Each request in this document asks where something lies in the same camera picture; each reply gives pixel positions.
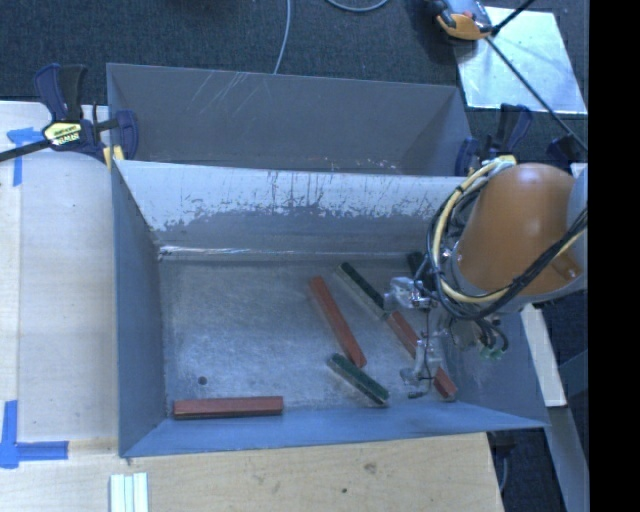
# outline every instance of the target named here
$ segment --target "aluminum sheet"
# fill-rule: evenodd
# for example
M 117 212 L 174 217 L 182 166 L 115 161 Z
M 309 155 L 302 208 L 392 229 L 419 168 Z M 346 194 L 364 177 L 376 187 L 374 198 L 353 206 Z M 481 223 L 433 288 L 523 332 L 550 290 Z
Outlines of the aluminum sheet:
M 487 7 L 487 12 L 497 25 L 513 11 Z M 587 113 L 553 14 L 522 12 L 492 42 L 554 112 Z M 458 46 L 454 52 L 470 107 L 499 109 L 508 103 L 547 111 L 487 41 Z

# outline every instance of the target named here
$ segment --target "scratch mark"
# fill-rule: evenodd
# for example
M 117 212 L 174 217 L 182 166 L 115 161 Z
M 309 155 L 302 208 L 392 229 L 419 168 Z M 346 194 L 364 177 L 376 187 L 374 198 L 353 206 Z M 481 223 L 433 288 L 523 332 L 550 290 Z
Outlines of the scratch mark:
M 191 107 L 191 105 L 195 101 L 196 97 L 200 94 L 200 92 L 202 92 L 202 89 L 204 89 L 205 85 L 207 85 L 207 83 L 209 83 L 209 80 L 211 80 L 211 76 L 212 76 L 212 73 L 209 73 L 207 75 L 207 78 L 205 78 L 205 80 L 202 82 L 202 84 L 200 84 L 200 87 L 198 87 L 198 90 L 191 97 L 191 102 L 189 102 L 189 106 L 187 107 L 187 110 L 189 109 L 189 107 Z
M 240 103 L 240 105 L 238 105 L 238 108 L 236 108 L 236 110 L 233 112 L 233 116 L 235 116 L 235 115 L 236 115 L 236 114 L 237 114 L 237 113 L 242 109 L 242 107 L 244 107 L 244 106 L 245 106 L 245 104 L 246 104 L 246 103 L 247 103 L 247 102 L 248 102 L 248 101 L 253 97 L 253 95 L 254 95 L 255 93 L 257 93 L 257 92 L 258 92 L 258 89 L 257 89 L 257 88 L 256 88 L 256 89 L 254 89 L 254 90 L 252 91 L 252 93 L 251 93 L 251 94 L 249 94 L 249 95 L 244 99 L 244 101 L 243 101 L 242 103 Z
M 211 98 L 209 103 L 200 111 L 200 114 L 204 113 L 205 110 L 208 110 L 211 105 L 213 105 L 217 101 L 221 101 L 225 98 L 225 96 L 233 89 L 236 85 L 242 83 L 246 79 L 246 75 L 243 73 L 236 73 L 233 78 L 229 81 L 229 83 L 223 87 L 218 93 Z

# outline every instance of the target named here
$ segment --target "blue tape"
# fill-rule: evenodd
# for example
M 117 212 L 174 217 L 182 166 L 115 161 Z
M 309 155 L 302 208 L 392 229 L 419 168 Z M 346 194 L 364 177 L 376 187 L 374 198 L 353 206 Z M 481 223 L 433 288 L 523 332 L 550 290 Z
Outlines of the blue tape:
M 20 128 L 19 130 L 9 130 L 7 137 L 13 142 L 16 147 L 20 147 L 24 144 L 31 144 L 32 142 L 39 142 L 44 139 L 42 133 L 34 130 L 32 127 Z M 15 159 L 13 164 L 13 186 L 17 187 L 22 183 L 22 157 L 19 156 Z
M 37 460 L 66 460 L 68 441 L 18 443 L 18 401 L 4 404 L 4 423 L 0 442 L 0 468 L 16 469 L 20 462 Z

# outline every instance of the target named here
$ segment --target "black carpet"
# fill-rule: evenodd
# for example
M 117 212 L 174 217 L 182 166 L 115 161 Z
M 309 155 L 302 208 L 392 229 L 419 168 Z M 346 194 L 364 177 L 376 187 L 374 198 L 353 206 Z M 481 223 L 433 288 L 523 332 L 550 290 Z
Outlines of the black carpet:
M 505 8 L 522 3 L 485 2 Z M 100 105 L 107 104 L 109 62 L 272 73 L 287 19 L 286 0 L 5 0 L 2 6 L 0 99 L 36 101 L 34 73 L 57 62 L 86 65 L 81 100 Z M 539 0 L 529 9 L 555 16 L 588 106 L 589 1 Z M 293 0 L 291 14 L 281 74 L 460 86 L 453 47 L 423 0 L 389 0 L 360 14 L 326 0 Z M 467 117 L 480 140 L 497 129 L 497 111 L 468 108 Z M 586 116 L 560 117 L 588 143 Z M 565 134 L 549 113 L 535 113 L 516 157 L 548 162 L 547 146 Z M 587 346 L 586 294 L 545 305 L 543 312 L 562 365 Z M 570 405 L 588 458 L 588 393 L 572 397 Z M 513 440 L 506 511 L 563 512 L 543 431 L 514 432 Z

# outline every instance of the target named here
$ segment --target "yellow cable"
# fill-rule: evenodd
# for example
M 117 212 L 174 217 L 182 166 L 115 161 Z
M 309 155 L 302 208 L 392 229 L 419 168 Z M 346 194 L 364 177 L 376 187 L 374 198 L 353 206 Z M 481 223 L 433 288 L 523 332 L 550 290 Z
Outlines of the yellow cable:
M 485 165 L 484 167 L 481 167 L 480 169 L 478 169 L 477 171 L 475 171 L 473 174 L 471 174 L 465 181 L 462 182 L 462 184 L 459 186 L 459 188 L 457 188 L 454 193 L 449 197 L 449 199 L 447 200 L 443 210 L 442 210 L 442 214 L 440 215 L 440 217 L 438 218 L 438 223 L 436 225 L 436 231 L 433 237 L 433 245 L 432 245 L 432 254 L 433 254 L 433 260 L 435 263 L 436 268 L 439 265 L 439 260 L 440 260 L 440 242 L 442 240 L 442 233 L 444 232 L 444 228 L 445 225 L 449 219 L 449 215 L 451 213 L 451 211 L 453 210 L 453 205 L 456 203 L 456 201 L 458 200 L 458 198 L 464 194 L 465 192 L 467 192 L 467 190 L 469 189 L 469 187 L 478 179 L 481 178 L 482 176 L 485 176 L 486 174 L 490 173 L 491 171 L 493 171 L 498 165 L 499 160 L 502 160 L 502 162 L 515 162 L 515 160 L 513 159 L 513 157 L 499 157 L 495 160 L 492 160 L 491 162 L 489 162 L 487 165 Z M 565 252 L 580 236 L 582 236 L 584 230 L 580 231 L 580 233 L 577 233 L 576 235 L 574 235 L 570 240 L 567 241 L 567 243 L 565 243 L 562 248 L 560 249 L 560 251 L 558 252 L 558 254 L 555 256 L 555 258 L 557 258 L 558 256 L 560 256 L 563 252 Z M 442 289 L 443 291 L 452 299 L 457 300 L 458 302 L 465 302 L 465 303 L 472 303 L 472 304 L 481 304 L 483 302 L 490 302 L 490 301 L 495 301 L 498 300 L 500 297 L 502 297 L 505 293 L 507 293 L 509 291 L 510 286 L 505 286 L 504 288 L 501 288 L 499 290 L 495 290 L 491 293 L 485 294 L 485 295 L 480 295 L 480 296 L 474 296 L 474 295 L 467 295 L 465 293 L 462 292 L 458 292 L 457 290 L 454 290 L 453 288 L 451 288 L 451 286 L 449 286 L 449 284 L 444 280 L 444 278 L 440 277 L 440 283 L 442 285 Z

